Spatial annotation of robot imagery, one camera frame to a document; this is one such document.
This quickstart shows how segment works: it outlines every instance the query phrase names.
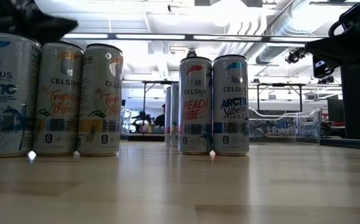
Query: white can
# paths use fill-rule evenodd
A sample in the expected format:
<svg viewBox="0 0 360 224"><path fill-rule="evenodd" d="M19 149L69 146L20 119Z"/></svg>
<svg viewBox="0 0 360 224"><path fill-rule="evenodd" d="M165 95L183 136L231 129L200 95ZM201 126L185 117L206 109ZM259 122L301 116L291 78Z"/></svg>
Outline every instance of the white can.
<svg viewBox="0 0 360 224"><path fill-rule="evenodd" d="M179 152L212 151L212 62L189 57L180 63Z"/></svg>
<svg viewBox="0 0 360 224"><path fill-rule="evenodd" d="M76 151L83 50L66 42L42 47L33 150L38 156Z"/></svg>
<svg viewBox="0 0 360 224"><path fill-rule="evenodd" d="M165 96L165 144L170 146L171 138L170 138L170 114L171 114L171 101L172 101L172 88L166 88L166 96Z"/></svg>
<svg viewBox="0 0 360 224"><path fill-rule="evenodd" d="M38 42L0 33L0 157L31 150L39 60Z"/></svg>
<svg viewBox="0 0 360 224"><path fill-rule="evenodd" d="M225 55L213 65L213 150L244 156L249 152L248 75L245 57Z"/></svg>
<svg viewBox="0 0 360 224"><path fill-rule="evenodd" d="M172 84L170 112L170 145L178 147L179 83Z"/></svg>
<svg viewBox="0 0 360 224"><path fill-rule="evenodd" d="M114 156L119 151L122 51L105 44L87 46L80 94L78 152Z"/></svg>

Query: table surface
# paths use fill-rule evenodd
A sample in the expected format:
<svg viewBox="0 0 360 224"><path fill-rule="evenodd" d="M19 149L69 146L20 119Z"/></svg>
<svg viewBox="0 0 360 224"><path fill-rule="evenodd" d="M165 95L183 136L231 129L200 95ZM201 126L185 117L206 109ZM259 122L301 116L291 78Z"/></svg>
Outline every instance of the table surface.
<svg viewBox="0 0 360 224"><path fill-rule="evenodd" d="M182 156L123 141L115 157L0 159L0 223L360 223L360 150Z"/></svg>

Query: clear plastic bin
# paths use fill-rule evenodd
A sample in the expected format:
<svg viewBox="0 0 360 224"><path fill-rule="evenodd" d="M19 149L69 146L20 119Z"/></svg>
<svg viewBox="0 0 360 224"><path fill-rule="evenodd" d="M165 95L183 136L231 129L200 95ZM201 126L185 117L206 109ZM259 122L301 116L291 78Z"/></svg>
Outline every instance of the clear plastic bin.
<svg viewBox="0 0 360 224"><path fill-rule="evenodd" d="M320 144L322 109L312 112L262 115L249 108L250 143Z"/></svg>

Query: can rim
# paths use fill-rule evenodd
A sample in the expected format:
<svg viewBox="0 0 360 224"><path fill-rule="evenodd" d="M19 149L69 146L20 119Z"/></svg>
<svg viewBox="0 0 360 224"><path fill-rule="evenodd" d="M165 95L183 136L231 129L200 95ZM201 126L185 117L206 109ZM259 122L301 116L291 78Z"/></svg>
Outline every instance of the can rim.
<svg viewBox="0 0 360 224"><path fill-rule="evenodd" d="M90 47L90 46L105 46L105 47L111 47L111 48L113 48L113 49L119 50L119 51L123 54L123 52L122 52L121 49L119 49L118 47L109 45L109 44L98 44L98 43L96 43L96 44L89 44L89 45L87 45L86 49L88 49L88 47Z"/></svg>
<svg viewBox="0 0 360 224"><path fill-rule="evenodd" d="M245 60L247 59L247 58L245 58L245 56L243 56L243 55L231 54L231 55L222 55L222 56L219 56L219 57L215 58L214 61L216 61L217 59L220 59L220 58L224 58L224 57L241 57L241 58L243 58L243 59L245 59Z"/></svg>
<svg viewBox="0 0 360 224"><path fill-rule="evenodd" d="M205 60L208 60L210 63L212 63L212 61L209 59L209 58L205 58L205 57L199 57L199 56L197 56L197 57L187 57L187 58L183 58L183 59L181 59L181 61L180 61L180 63L181 62L183 62L183 61L185 61L185 60L187 60L187 59L205 59Z"/></svg>
<svg viewBox="0 0 360 224"><path fill-rule="evenodd" d="M0 34L17 35L17 36L19 36L19 37L23 37L23 38L29 39L29 40L31 40L31 41L33 41L33 42L36 42L37 44L39 44L39 46L41 46L41 44L40 44L39 41L37 41L36 39L33 39L32 37L28 37L28 36L26 36L26 35L23 35L23 34L17 34L17 33L15 33L15 32L0 32Z"/></svg>
<svg viewBox="0 0 360 224"><path fill-rule="evenodd" d="M71 46L77 47L77 48L79 48L80 50L82 50L82 51L83 51L83 49L82 49L81 47L77 46L76 44L69 43L69 42L65 42L65 41L62 41L62 40L48 41L48 42L44 43L44 44L43 44L43 46L44 46L44 45L46 45L46 44L51 44L51 43L68 44L68 45L71 45Z"/></svg>

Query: aluminum can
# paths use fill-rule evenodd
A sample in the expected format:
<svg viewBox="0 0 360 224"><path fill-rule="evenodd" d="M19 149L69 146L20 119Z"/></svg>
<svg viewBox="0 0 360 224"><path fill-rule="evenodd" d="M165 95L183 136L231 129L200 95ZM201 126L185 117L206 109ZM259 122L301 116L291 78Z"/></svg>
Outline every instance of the aluminum can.
<svg viewBox="0 0 360 224"><path fill-rule="evenodd" d="M114 46L90 44L83 58L78 152L114 156L119 151L123 54Z"/></svg>
<svg viewBox="0 0 360 224"><path fill-rule="evenodd" d="M166 88L165 95L165 144L170 146L170 114L171 114L171 102L172 102L172 87Z"/></svg>
<svg viewBox="0 0 360 224"><path fill-rule="evenodd" d="M83 50L66 42L42 47L33 151L64 156L76 151Z"/></svg>
<svg viewBox="0 0 360 224"><path fill-rule="evenodd" d="M225 55L213 65L213 150L244 156L249 152L248 75L245 57Z"/></svg>
<svg viewBox="0 0 360 224"><path fill-rule="evenodd" d="M180 63L179 152L212 150L212 62L189 57Z"/></svg>
<svg viewBox="0 0 360 224"><path fill-rule="evenodd" d="M170 112L170 145L178 147L179 83L172 84Z"/></svg>
<svg viewBox="0 0 360 224"><path fill-rule="evenodd" d="M37 41L0 33L0 157L31 150L39 60Z"/></svg>

